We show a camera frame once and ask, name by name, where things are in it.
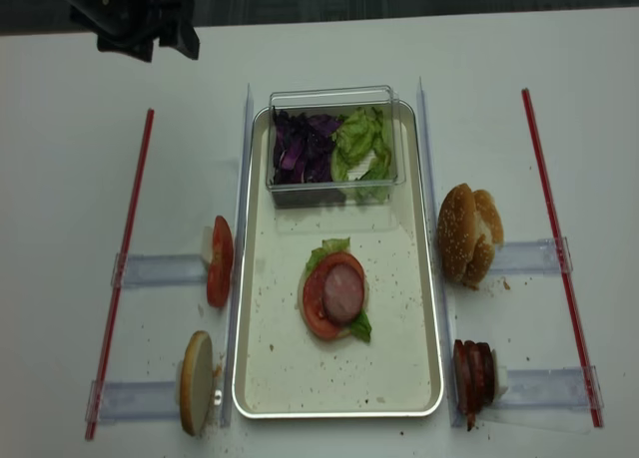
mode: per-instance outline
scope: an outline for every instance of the hamburger bun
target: hamburger bun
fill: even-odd
[[[196,331],[184,354],[180,377],[180,420],[188,434],[204,426],[213,394],[213,345],[209,334]]]
[[[453,188],[441,205],[437,244],[444,276],[476,286],[488,273],[503,227],[492,195],[467,184]]]

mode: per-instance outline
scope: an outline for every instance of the clear plastic container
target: clear plastic container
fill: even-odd
[[[267,189],[278,208],[316,207],[344,204],[379,204],[386,202],[391,187],[405,180],[401,149],[401,125],[398,103],[389,86],[372,86],[352,89],[273,93],[269,103],[271,124],[269,127],[269,155],[267,165]],[[280,157],[274,158],[277,140],[275,114],[286,111],[289,116],[306,114],[307,117],[328,114],[334,117],[349,116],[358,108],[368,115],[382,113],[382,138],[390,149],[388,174],[380,180],[361,180],[368,171],[375,153],[369,153],[361,162],[348,170],[348,180],[303,184],[274,184]]]

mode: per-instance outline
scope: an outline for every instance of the silver tray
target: silver tray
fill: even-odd
[[[382,205],[276,209],[269,111],[254,120],[233,375],[234,402],[249,418],[425,416],[441,402],[415,115],[398,104],[406,180]],[[316,339],[297,307],[311,250],[346,236],[369,284],[370,344]]]

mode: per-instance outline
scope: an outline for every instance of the red straw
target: red straw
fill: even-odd
[[[537,158],[537,167],[539,169],[539,177],[541,178],[541,186],[543,187],[543,194],[546,198],[546,207],[548,208],[548,216],[550,217],[550,226],[552,228],[552,234],[556,243],[561,243],[561,229],[559,228],[559,218],[557,217],[557,210],[555,209],[555,202],[552,198],[552,192],[550,190],[550,179],[548,179],[548,171],[546,169],[546,162],[543,158],[543,151],[541,150],[541,140],[539,139],[539,131],[537,130],[537,122],[535,120],[535,112],[532,108],[532,100],[530,99],[530,91],[523,89],[521,91],[521,97],[523,98],[523,105],[526,110],[526,117],[528,119],[528,128],[530,129],[530,137],[532,139],[532,147],[535,151],[535,157]],[[557,249],[557,255],[559,262],[564,264],[565,257],[562,247]],[[597,403],[595,398],[595,392],[593,388],[593,378],[590,369],[590,359],[588,358],[588,349],[586,348],[586,338],[583,334],[583,328],[581,326],[581,320],[579,319],[579,311],[577,310],[577,298],[575,297],[575,290],[572,286],[572,277],[568,272],[562,272],[563,287],[566,290],[566,299],[568,300],[568,309],[570,310],[570,319],[572,320],[572,328],[575,333],[575,341],[577,342],[577,351],[579,352],[579,361],[584,368],[584,380],[586,382],[586,392],[590,398],[590,403]],[[603,428],[603,415],[601,409],[596,406],[590,409],[592,415],[592,423],[595,428]]]
[[[133,190],[131,191],[131,201],[129,202],[129,212],[127,214],[127,223],[124,227],[124,236],[122,237],[122,245],[120,246],[120,263],[118,269],[121,269],[129,252],[129,244],[131,243],[131,235],[133,233],[133,223],[136,217],[136,208],[138,206],[138,197],[140,196],[140,186],[142,185],[142,174],[144,172],[144,164],[147,160],[147,152],[149,151],[149,142],[151,140],[151,128],[153,127],[153,109],[147,112],[147,122],[144,126],[144,135],[142,136],[142,145],[140,146],[140,156],[138,158],[138,167],[136,168],[136,177],[133,182]],[[120,282],[117,281],[113,286],[111,293],[111,305],[109,305],[109,314],[107,315],[107,326],[104,330],[104,338],[102,340],[102,352],[100,353],[100,364],[98,365],[98,373],[96,374],[96,386],[93,387],[93,396],[89,403],[93,404],[93,410],[87,424],[87,431],[84,439],[93,440],[98,425],[98,411],[100,410],[100,400],[102,395],[102,387],[107,374],[107,363],[109,362],[109,351],[111,350],[111,337],[113,336],[113,328],[116,322],[116,313],[118,311],[118,303],[120,301]]]

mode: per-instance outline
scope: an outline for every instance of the top bun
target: top bun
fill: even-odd
[[[452,189],[441,205],[437,242],[445,277],[477,285],[488,273],[503,227],[492,196],[467,184]]]

